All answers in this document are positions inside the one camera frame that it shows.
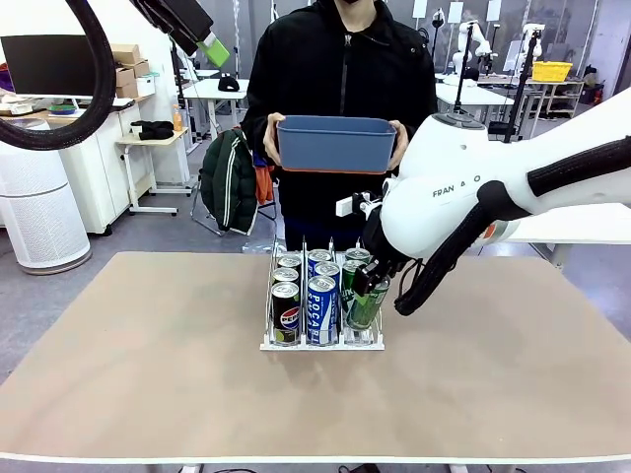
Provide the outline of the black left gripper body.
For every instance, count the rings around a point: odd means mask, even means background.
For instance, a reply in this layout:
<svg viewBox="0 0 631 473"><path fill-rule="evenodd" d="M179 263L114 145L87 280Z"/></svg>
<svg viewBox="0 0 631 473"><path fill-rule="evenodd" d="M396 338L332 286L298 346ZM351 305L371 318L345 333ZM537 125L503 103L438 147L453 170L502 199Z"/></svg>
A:
<svg viewBox="0 0 631 473"><path fill-rule="evenodd" d="M156 29L167 34L187 55L194 55L213 26L197 0L130 0Z"/></svg>

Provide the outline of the blue plastic bin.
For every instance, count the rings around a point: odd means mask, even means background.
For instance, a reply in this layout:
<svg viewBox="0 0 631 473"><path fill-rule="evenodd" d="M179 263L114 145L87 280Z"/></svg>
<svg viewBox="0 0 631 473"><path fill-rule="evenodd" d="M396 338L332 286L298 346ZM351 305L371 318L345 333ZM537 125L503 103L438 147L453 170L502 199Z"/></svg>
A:
<svg viewBox="0 0 631 473"><path fill-rule="evenodd" d="M377 118L288 115L277 125L277 139L286 170L383 174L396 131Z"/></svg>

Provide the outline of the black sleeved right forearm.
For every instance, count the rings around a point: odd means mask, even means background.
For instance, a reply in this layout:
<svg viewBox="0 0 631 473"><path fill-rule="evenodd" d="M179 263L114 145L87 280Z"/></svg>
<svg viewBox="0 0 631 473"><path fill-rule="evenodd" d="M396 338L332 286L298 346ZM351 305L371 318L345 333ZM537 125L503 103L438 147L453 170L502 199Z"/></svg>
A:
<svg viewBox="0 0 631 473"><path fill-rule="evenodd" d="M247 144L252 152L257 152L262 158L265 158L270 165L272 161L267 157L263 147L263 136L267 124L267 114L260 112L251 106L245 113L245 117L241 123Z"/></svg>

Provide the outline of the clear white can dispenser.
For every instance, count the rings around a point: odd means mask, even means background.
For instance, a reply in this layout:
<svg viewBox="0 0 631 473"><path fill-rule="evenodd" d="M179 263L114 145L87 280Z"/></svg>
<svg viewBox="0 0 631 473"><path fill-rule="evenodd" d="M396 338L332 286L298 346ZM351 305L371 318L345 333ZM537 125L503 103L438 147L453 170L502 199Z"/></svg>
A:
<svg viewBox="0 0 631 473"><path fill-rule="evenodd" d="M337 263L340 267L341 273L339 282L336 282L337 286L337 303L336 303L336 329L337 333L333 343L328 345L318 346L312 345L307 341L307 314L308 314L308 283L310 278L317 276L314 268L316 264L312 264L308 261L309 251L302 249L300 251L288 251L278 241L275 241L271 249L271 262L269 267L268 285L267 285L267 300L266 300L266 318L265 318L265 333L264 340L260 345L262 351L273 350L328 350L328 351L341 351L341 350L374 350L382 351L385 348L384 335L383 335L383 318L382 309L380 308L377 317L371 324L371 326L364 330L354 330L347 323L347 311L348 304L345 304L341 299L341 275L342 265L346 261L345 252L337 252L334 250L334 246L331 245L327 251L331 253L332 262ZM298 284L300 290L300 324L299 324L299 338L293 344L281 344L276 343L274 340L273 321L272 321L272 271L277 266L278 258L283 254L298 254L302 257L302 268L298 271L300 273L300 282Z"/></svg>

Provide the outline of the person's left hand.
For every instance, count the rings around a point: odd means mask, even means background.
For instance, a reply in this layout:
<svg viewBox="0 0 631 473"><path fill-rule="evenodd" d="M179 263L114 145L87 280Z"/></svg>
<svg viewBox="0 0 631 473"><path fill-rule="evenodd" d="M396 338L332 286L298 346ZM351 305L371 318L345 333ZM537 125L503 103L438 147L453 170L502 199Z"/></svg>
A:
<svg viewBox="0 0 631 473"><path fill-rule="evenodd" d="M398 120L392 120L389 122L392 128L395 130L396 138L393 148L392 156L388 163L389 170L395 170L401 163L402 158L409 145L409 139L406 127Z"/></svg>

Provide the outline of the person's right hand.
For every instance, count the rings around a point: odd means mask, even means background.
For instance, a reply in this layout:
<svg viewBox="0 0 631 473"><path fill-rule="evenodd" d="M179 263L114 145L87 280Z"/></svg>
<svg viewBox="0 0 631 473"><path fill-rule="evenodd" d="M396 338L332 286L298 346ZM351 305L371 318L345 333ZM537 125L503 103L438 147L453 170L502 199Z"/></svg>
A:
<svg viewBox="0 0 631 473"><path fill-rule="evenodd" d="M277 145L277 127L278 124L286 119L286 116L274 112L267 116L267 124L263 136L263 147L267 157L275 166L281 167L281 158Z"/></svg>

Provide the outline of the white table with cap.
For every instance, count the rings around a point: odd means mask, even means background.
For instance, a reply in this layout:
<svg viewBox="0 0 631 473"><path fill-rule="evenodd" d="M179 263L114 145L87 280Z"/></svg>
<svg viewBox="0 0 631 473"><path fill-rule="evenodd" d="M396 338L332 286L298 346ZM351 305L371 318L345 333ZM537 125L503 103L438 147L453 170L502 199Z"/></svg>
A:
<svg viewBox="0 0 631 473"><path fill-rule="evenodd" d="M247 79L238 79L239 90L235 92L225 92L219 90L219 79L204 79L193 83L183 91L183 98L186 101L200 100L207 102L207 116L210 123L211 140L218 137L218 123L216 121L216 107L218 103L227 102L230 106L232 125L238 126L239 102L246 98L246 91L249 84Z"/></svg>

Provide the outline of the orange jacket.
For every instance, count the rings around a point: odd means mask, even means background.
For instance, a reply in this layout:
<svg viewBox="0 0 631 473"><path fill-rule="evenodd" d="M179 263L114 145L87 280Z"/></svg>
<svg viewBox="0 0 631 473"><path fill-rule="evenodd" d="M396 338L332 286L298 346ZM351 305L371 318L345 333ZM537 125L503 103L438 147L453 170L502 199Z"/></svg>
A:
<svg viewBox="0 0 631 473"><path fill-rule="evenodd" d="M255 167L256 199L259 205L270 203L274 200L274 166Z"/></svg>

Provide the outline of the person in black jacket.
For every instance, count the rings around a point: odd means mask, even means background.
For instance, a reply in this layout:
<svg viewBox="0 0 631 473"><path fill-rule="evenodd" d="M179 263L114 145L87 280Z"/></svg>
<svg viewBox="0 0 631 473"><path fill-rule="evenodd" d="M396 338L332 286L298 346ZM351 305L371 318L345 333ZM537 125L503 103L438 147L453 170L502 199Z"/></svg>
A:
<svg viewBox="0 0 631 473"><path fill-rule="evenodd" d="M436 95L430 52L417 31L392 17L384 0L315 0L274 21L259 40L247 89L248 108L267 116L402 124L413 102L428 95ZM384 175L275 167L288 250L356 244L365 219L337 217L335 204L355 192L380 193Z"/></svg>

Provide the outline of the black computer monitor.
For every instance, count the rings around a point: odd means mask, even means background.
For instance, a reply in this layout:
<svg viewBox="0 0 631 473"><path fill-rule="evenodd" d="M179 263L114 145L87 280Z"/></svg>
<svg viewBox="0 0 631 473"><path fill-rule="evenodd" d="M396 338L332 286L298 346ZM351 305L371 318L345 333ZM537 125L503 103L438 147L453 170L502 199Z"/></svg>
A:
<svg viewBox="0 0 631 473"><path fill-rule="evenodd" d="M82 35L0 37L17 94L90 97L96 84L92 51Z"/></svg>

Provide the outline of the metal folding chair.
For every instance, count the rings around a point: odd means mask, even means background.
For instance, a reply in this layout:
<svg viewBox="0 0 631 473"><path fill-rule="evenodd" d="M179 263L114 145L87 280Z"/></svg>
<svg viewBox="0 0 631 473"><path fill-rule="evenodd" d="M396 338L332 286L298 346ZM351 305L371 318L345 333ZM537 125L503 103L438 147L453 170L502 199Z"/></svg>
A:
<svg viewBox="0 0 631 473"><path fill-rule="evenodd" d="M214 217L208 211L203 211L204 206L203 206L201 193L200 193L201 181L202 181L202 177L201 177L201 174L199 174L197 176L197 181L192 187L192 194L191 194L192 207L189 213L190 218L195 224L199 225L204 230L210 232L212 235L215 235L217 237L223 237L227 233L227 231L220 230L218 225L216 224L216 220L214 219ZM273 184L273 199L257 207L257 215L269 220L274 225L277 224L276 219L279 214L276 197L277 197L277 184L274 183Z"/></svg>

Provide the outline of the white background table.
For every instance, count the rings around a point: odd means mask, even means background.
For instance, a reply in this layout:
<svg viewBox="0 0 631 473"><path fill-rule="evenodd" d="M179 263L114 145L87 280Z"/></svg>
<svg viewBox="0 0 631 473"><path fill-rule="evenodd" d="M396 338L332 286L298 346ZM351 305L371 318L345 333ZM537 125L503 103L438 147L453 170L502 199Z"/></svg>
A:
<svg viewBox="0 0 631 473"><path fill-rule="evenodd" d="M439 112L454 110L457 91L458 86L436 84ZM510 111L513 105L512 99L480 87L463 87L460 94L461 109L484 124L502 111Z"/></svg>

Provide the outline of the black light stand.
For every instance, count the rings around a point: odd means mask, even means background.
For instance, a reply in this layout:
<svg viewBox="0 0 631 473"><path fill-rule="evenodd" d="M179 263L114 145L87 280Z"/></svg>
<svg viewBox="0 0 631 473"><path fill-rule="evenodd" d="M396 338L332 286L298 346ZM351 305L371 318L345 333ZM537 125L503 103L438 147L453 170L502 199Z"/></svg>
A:
<svg viewBox="0 0 631 473"><path fill-rule="evenodd" d="M476 26L476 23L473 21L469 21L460 25L459 37L458 37L458 54L459 54L459 70L458 70L458 83L457 83L457 92L456 92L456 100L454 105L454 112L459 113L461 110L461 92L463 88L463 75L466 70L466 64L469 60L469 48L471 46L473 30Z"/></svg>

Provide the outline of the large white table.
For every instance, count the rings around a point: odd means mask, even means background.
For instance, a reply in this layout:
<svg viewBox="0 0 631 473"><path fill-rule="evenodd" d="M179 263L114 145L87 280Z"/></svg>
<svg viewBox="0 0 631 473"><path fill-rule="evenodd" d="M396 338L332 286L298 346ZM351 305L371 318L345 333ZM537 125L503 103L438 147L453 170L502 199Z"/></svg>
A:
<svg viewBox="0 0 631 473"><path fill-rule="evenodd" d="M631 245L631 209L620 203L562 207L518 221L495 223L480 241L529 244L560 268L573 245Z"/></svg>

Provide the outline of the yellow basket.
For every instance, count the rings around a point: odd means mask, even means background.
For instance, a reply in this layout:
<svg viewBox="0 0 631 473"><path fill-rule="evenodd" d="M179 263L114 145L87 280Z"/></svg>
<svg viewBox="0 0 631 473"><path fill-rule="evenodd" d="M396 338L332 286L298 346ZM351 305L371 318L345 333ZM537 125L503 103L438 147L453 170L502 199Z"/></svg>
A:
<svg viewBox="0 0 631 473"><path fill-rule="evenodd" d="M535 82L565 82L573 64L558 61L536 61L532 64L531 78Z"/></svg>

